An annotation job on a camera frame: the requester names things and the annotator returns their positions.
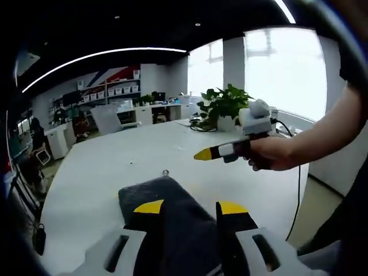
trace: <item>hand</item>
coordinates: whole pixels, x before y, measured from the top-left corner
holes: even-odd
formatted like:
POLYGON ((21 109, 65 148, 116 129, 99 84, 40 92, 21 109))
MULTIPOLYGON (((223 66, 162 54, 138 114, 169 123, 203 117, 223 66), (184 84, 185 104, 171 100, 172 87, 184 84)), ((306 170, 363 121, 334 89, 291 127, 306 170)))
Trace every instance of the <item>hand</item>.
POLYGON ((284 171, 298 166, 292 158, 292 138, 267 137, 251 141, 251 148, 246 159, 254 171, 260 170, 257 167, 259 159, 266 159, 271 170, 284 171))

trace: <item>ceiling light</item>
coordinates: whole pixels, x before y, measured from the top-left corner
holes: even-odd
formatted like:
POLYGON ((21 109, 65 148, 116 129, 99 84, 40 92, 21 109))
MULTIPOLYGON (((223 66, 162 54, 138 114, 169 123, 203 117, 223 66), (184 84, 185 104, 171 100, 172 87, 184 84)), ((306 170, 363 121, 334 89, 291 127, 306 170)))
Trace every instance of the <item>ceiling light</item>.
POLYGON ((290 10, 288 9, 288 7, 285 5, 285 3, 282 0, 274 0, 274 1, 280 7, 280 9, 283 11, 284 15, 289 20, 289 23, 295 24, 296 23, 295 19, 294 19, 292 13, 290 12, 290 10))
POLYGON ((98 53, 92 53, 91 55, 87 55, 87 56, 82 56, 80 58, 74 59, 70 62, 64 63, 60 66, 57 66, 56 68, 48 71, 46 74, 42 75, 41 77, 39 77, 38 79, 34 80, 33 82, 31 82, 26 88, 23 89, 22 93, 26 92, 30 87, 32 87, 35 83, 39 82, 40 80, 42 80, 43 78, 45 78, 46 76, 48 76, 49 74, 57 71, 58 69, 61 69, 69 64, 78 62, 80 60, 83 59, 88 59, 88 58, 92 58, 93 56, 99 56, 99 55, 104 55, 106 53, 116 53, 116 52, 125 52, 125 51, 141 51, 141 50, 153 50, 153 51, 169 51, 169 52, 179 52, 179 53, 186 53, 185 50, 180 50, 180 49, 171 49, 171 48, 156 48, 156 47, 137 47, 137 48, 123 48, 123 49, 114 49, 114 50, 108 50, 108 51, 103 51, 103 52, 98 52, 98 53))

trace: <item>table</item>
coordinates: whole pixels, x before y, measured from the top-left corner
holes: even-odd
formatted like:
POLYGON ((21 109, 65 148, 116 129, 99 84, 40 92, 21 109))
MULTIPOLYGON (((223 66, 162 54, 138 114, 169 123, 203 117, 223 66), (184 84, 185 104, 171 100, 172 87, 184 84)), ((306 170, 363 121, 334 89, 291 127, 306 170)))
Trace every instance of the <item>table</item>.
MULTIPOLYGON (((215 202, 242 204, 260 227, 285 238, 297 205, 298 170, 254 172, 243 160, 193 159, 198 151, 238 139, 201 133, 176 121, 101 136, 72 147, 56 173, 41 216, 47 239, 42 265, 51 275, 70 272, 85 251, 124 225, 117 192, 162 175, 164 169, 213 217, 215 202)), ((301 168, 301 195, 308 165, 301 168)))

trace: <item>ceiling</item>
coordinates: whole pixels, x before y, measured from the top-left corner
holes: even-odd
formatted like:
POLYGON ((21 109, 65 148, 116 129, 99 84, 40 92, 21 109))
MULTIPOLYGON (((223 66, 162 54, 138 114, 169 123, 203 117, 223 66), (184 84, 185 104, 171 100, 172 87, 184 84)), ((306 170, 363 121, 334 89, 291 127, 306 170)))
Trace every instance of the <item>ceiling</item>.
MULTIPOLYGON (((331 36, 329 29, 295 1, 284 2, 297 25, 331 36)), ((16 18, 22 22, 18 25, 23 28, 14 32, 12 53, 20 45, 40 59, 18 78, 20 91, 49 70, 91 53, 128 47, 191 51, 217 39, 241 36, 245 30, 289 25, 273 0, 104 0, 26 5, 15 10, 16 18)), ((139 63, 170 64, 183 55, 130 51, 92 57, 50 74, 25 94, 32 98, 68 79, 104 68, 139 63)))

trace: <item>small plant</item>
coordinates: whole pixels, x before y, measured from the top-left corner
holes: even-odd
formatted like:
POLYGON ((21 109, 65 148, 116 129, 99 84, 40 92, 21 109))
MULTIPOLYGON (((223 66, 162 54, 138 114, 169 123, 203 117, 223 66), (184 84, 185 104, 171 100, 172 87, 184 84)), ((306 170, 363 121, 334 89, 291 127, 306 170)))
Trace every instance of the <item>small plant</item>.
POLYGON ((201 109, 200 116, 202 121, 195 123, 195 127, 203 130, 212 130, 217 128, 219 117, 231 116, 239 124, 238 115, 241 108, 248 108, 248 100, 253 99, 242 89, 238 89, 228 84, 225 90, 208 89, 202 93, 202 98, 208 103, 199 102, 197 105, 201 109))

